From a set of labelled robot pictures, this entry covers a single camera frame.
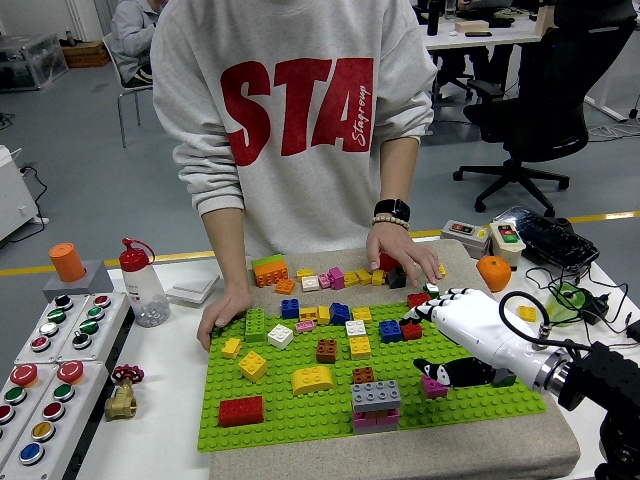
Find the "person's left hand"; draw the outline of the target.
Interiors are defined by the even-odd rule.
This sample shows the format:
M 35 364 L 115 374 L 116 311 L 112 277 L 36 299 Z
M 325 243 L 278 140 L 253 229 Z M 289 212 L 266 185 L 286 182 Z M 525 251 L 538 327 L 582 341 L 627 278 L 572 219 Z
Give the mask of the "person's left hand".
M 400 225 L 389 222 L 374 224 L 367 236 L 366 250 L 372 270 L 379 268 L 380 255 L 386 253 L 400 263 L 414 287 L 418 286 L 419 271 L 432 284 L 442 278 L 436 252 L 427 244 L 415 243 Z

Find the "person's right hand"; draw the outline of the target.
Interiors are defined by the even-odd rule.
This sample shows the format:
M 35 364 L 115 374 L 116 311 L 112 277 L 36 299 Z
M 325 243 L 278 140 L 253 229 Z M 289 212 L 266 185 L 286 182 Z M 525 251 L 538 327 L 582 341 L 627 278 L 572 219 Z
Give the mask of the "person's right hand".
M 202 348 L 208 352 L 211 346 L 211 335 L 216 329 L 228 325 L 237 315 L 250 309 L 253 297 L 247 285 L 226 286 L 221 295 L 208 305 L 202 314 L 197 339 Z

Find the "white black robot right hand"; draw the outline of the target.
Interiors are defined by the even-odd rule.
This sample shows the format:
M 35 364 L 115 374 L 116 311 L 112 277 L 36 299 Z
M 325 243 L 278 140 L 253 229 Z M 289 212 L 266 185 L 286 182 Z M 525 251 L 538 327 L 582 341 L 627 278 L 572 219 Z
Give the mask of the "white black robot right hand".
M 500 318 L 499 304 L 486 293 L 465 288 L 452 289 L 436 300 L 411 308 L 404 318 L 429 320 L 449 340 L 495 369 L 508 369 L 534 391 L 545 388 L 551 366 L 559 356 L 554 349 L 536 350 L 521 338 L 534 331 L 525 321 L 507 311 L 510 330 Z

